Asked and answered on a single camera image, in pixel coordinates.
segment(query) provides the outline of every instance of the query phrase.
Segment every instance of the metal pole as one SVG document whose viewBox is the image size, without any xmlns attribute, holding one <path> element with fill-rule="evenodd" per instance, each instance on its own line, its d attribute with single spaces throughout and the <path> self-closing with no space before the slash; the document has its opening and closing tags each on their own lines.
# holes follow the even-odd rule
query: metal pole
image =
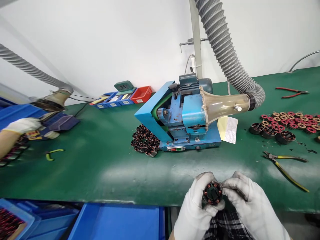
<svg viewBox="0 0 320 240">
<path fill-rule="evenodd" d="M 198 12 L 198 9 L 196 8 L 196 2 L 194 0 L 189 0 L 189 3 L 190 3 L 190 13 L 191 13 L 192 34 L 193 34 L 193 46 L 194 46 L 194 53 L 196 56 L 197 77 L 201 79 L 202 78 L 202 60 L 201 60 L 199 12 Z"/>
</svg>

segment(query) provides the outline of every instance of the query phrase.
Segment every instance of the yellow-handled pliers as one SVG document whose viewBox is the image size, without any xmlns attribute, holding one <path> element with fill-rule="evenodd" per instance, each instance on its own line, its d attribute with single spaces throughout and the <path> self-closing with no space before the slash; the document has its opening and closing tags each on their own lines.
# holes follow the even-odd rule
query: yellow-handled pliers
<svg viewBox="0 0 320 240">
<path fill-rule="evenodd" d="M 54 153 L 54 152 L 63 152 L 64 149 L 57 149 L 57 150 L 53 150 L 50 152 L 46 152 L 46 158 L 48 161 L 53 161 L 54 159 L 50 157 L 50 153 Z"/>
<path fill-rule="evenodd" d="M 301 188 L 303 191 L 309 192 L 308 189 L 306 189 L 304 186 L 302 186 L 300 183 L 298 183 L 297 181 L 295 181 L 290 175 L 289 173 L 284 170 L 284 168 L 280 165 L 280 163 L 278 163 L 278 161 L 276 160 L 276 158 L 278 159 L 295 159 L 298 160 L 300 162 L 308 162 L 307 159 L 304 158 L 300 158 L 300 157 L 295 157 L 295 156 L 277 156 L 277 155 L 273 155 L 271 153 L 268 153 L 267 151 L 264 151 L 264 153 L 266 155 L 263 155 L 265 158 L 267 159 L 271 159 L 274 164 L 277 166 L 277 168 L 296 186 L 298 186 L 299 188 Z"/>
</svg>

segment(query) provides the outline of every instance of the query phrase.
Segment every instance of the worker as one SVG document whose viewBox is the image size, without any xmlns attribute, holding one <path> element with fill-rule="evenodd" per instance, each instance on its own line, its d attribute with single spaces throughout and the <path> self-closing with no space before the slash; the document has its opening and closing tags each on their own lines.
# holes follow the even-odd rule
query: worker
<svg viewBox="0 0 320 240">
<path fill-rule="evenodd" d="M 0 159 L 7 155 L 22 134 L 41 127 L 38 118 L 21 118 L 10 123 L 0 132 Z"/>
<path fill-rule="evenodd" d="M 203 237 L 216 240 L 219 239 L 216 236 L 219 224 L 225 226 L 232 239 L 290 240 L 263 189 L 238 171 L 222 183 L 222 194 L 233 204 L 237 214 L 216 219 L 224 212 L 221 211 L 225 207 L 224 200 L 217 205 L 201 207 L 203 190 L 212 181 L 218 182 L 212 172 L 195 178 L 185 195 L 169 240 L 201 240 Z"/>
</svg>

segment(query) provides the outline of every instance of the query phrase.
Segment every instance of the white wall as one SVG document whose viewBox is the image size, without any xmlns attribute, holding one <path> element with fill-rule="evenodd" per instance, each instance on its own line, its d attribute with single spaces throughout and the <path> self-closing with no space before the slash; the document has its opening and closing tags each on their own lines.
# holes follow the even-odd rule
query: white wall
<svg viewBox="0 0 320 240">
<path fill-rule="evenodd" d="M 0 43 L 83 96 L 113 91 L 124 80 L 158 90 L 178 80 L 194 53 L 193 46 L 183 46 L 182 54 L 179 47 L 192 37 L 188 0 L 11 1 L 0 9 Z M 252 77 L 285 72 L 320 49 L 319 0 L 222 1 L 235 49 Z M 203 77 L 225 81 L 209 43 L 201 46 Z M 315 54 L 296 68 L 319 65 Z M 27 96 L 55 90 L 1 59 L 0 83 Z"/>
<path fill-rule="evenodd" d="M 320 0 L 222 0 L 233 46 L 251 77 L 287 72 L 320 50 Z M 200 23 L 200 36 L 207 37 Z M 226 81 L 209 42 L 201 43 L 203 77 Z M 320 66 L 320 53 L 295 69 Z"/>
<path fill-rule="evenodd" d="M 188 0 L 19 0 L 0 9 L 3 45 L 89 97 L 124 80 L 154 90 L 178 80 L 194 53 L 179 43 L 191 37 Z M 0 82 L 27 96 L 55 89 L 1 59 Z"/>
</svg>

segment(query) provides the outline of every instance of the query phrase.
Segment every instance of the red plastic bin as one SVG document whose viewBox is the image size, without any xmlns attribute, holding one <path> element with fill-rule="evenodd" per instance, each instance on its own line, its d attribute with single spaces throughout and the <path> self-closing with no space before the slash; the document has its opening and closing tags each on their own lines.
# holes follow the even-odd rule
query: red plastic bin
<svg viewBox="0 0 320 240">
<path fill-rule="evenodd" d="M 151 96 L 152 90 L 150 86 L 138 88 L 130 98 L 135 104 L 147 102 Z"/>
</svg>

